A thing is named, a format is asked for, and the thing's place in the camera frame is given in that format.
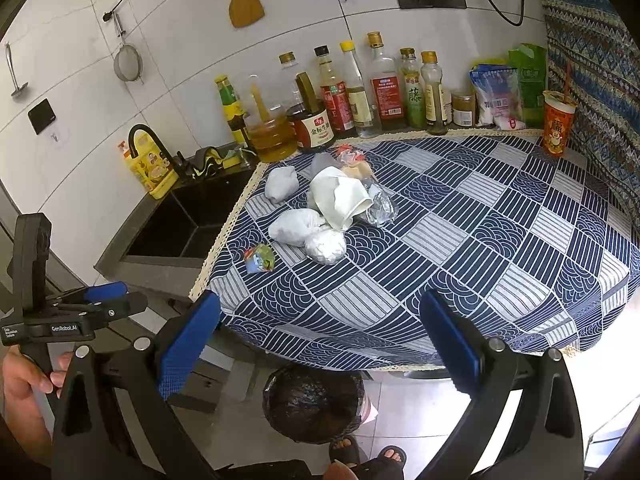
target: black garbage bag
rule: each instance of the black garbage bag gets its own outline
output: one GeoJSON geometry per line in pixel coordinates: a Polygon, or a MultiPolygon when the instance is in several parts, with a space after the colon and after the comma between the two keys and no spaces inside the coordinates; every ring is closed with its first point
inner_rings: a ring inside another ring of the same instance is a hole
{"type": "Polygon", "coordinates": [[[357,372],[290,364],[270,375],[262,392],[262,408],[271,427],[284,436],[325,444],[360,426],[364,398],[357,372]]]}

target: green package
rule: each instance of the green package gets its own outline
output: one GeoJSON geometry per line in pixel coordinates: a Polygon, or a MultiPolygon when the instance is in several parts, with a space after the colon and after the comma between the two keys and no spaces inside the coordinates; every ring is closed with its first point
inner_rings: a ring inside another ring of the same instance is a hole
{"type": "Polygon", "coordinates": [[[518,84],[524,122],[529,128],[541,128],[544,121],[546,84],[546,48],[521,43],[509,51],[509,64],[518,69],[518,84]]]}

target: slipper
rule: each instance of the slipper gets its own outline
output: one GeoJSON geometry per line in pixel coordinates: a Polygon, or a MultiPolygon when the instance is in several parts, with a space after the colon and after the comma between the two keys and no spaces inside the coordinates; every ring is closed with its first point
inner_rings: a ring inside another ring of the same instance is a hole
{"type": "Polygon", "coordinates": [[[349,447],[337,447],[334,445],[336,442],[329,444],[329,459],[331,462],[342,462],[343,464],[360,464],[360,449],[358,443],[353,435],[345,435],[339,440],[348,439],[351,442],[349,447]]]}
{"type": "Polygon", "coordinates": [[[400,455],[400,462],[398,463],[402,466],[402,469],[404,469],[404,464],[406,464],[406,453],[404,452],[404,449],[402,449],[401,447],[386,446],[378,453],[378,456],[379,457],[385,456],[385,453],[390,449],[393,449],[395,453],[398,453],[398,455],[400,455]]]}

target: checkered tablecloth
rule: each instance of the checkered tablecloth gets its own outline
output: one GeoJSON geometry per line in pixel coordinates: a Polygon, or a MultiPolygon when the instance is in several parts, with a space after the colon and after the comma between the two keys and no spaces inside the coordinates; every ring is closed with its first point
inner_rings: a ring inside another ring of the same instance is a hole
{"type": "Polygon", "coordinates": [[[640,282],[628,216],[585,158],[546,155],[537,137],[370,140],[358,144],[394,194],[398,219],[356,223],[334,266],[275,243],[268,226],[306,206],[311,154],[272,164],[240,212],[209,273],[223,322],[269,352],[351,370],[439,365],[418,300],[439,290],[486,336],[523,352],[585,350],[640,282]],[[300,190],[264,197],[270,170],[294,166],[300,190]],[[247,274],[243,253],[269,244],[273,272],[247,274]]]}

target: black faucet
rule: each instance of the black faucet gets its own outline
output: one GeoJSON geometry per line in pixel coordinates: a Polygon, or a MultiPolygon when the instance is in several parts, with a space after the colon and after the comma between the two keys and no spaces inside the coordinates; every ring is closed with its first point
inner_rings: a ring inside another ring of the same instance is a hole
{"type": "MultiPolygon", "coordinates": [[[[186,171],[184,170],[184,166],[174,160],[174,158],[170,155],[169,150],[165,148],[162,140],[158,138],[156,133],[149,128],[146,124],[136,124],[132,129],[129,130],[129,152],[131,154],[131,158],[136,158],[138,156],[138,150],[136,149],[136,141],[134,139],[135,133],[138,130],[142,130],[149,134],[149,137],[153,139],[156,143],[156,146],[160,148],[160,155],[163,158],[169,161],[170,167],[174,169],[175,173],[178,174],[180,181],[182,183],[190,182],[192,177],[190,177],[186,171]]],[[[187,162],[184,160],[182,155],[180,154],[180,158],[184,161],[185,165],[187,162]]]]}

